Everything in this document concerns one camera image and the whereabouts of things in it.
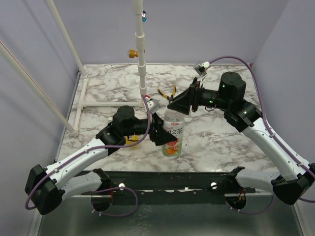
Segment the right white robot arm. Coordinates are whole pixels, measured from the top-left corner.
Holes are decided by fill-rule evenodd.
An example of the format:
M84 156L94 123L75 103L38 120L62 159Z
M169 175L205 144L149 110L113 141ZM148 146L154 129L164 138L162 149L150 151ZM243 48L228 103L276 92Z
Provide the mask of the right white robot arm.
M278 169L275 173L267 173L241 168L227 179L227 189L233 193L243 188L260 189L293 205L314 183L315 165L296 153L288 154L292 149L271 133L261 111L244 99L245 90L246 82L236 72L223 73L218 90L205 89L194 78L189 88L173 98L167 107L185 115L196 112L200 106L222 110L225 120L251 139Z

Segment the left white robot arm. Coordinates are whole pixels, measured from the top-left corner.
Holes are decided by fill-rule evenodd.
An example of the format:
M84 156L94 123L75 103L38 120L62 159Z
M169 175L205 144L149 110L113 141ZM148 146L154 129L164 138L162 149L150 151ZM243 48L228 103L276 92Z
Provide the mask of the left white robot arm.
M25 186L28 196L25 208L37 209L45 215L73 196L94 191L106 193L110 178L104 171L96 169L85 175L80 173L91 164L126 148L126 137L131 135L149 136L156 146L176 140L163 128L163 120L157 114L148 113L146 119L138 119L131 106L122 106L113 115L113 120L81 149L60 162L45 168L36 165L30 170Z

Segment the yellow drink bottle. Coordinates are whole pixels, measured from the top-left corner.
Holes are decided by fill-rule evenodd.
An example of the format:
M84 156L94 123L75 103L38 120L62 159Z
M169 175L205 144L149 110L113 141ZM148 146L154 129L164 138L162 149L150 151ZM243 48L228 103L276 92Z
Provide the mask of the yellow drink bottle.
M128 135L125 136L126 144L125 146L127 148L137 148L138 144L140 143L140 136L139 135Z

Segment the green label bottle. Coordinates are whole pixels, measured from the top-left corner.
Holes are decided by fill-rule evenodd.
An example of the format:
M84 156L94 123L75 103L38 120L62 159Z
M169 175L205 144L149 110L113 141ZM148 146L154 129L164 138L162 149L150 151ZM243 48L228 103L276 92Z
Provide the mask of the green label bottle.
M174 137L175 141L170 141L162 146L162 153L165 156L178 156L182 152L185 119L183 114L166 110L164 114L163 128Z

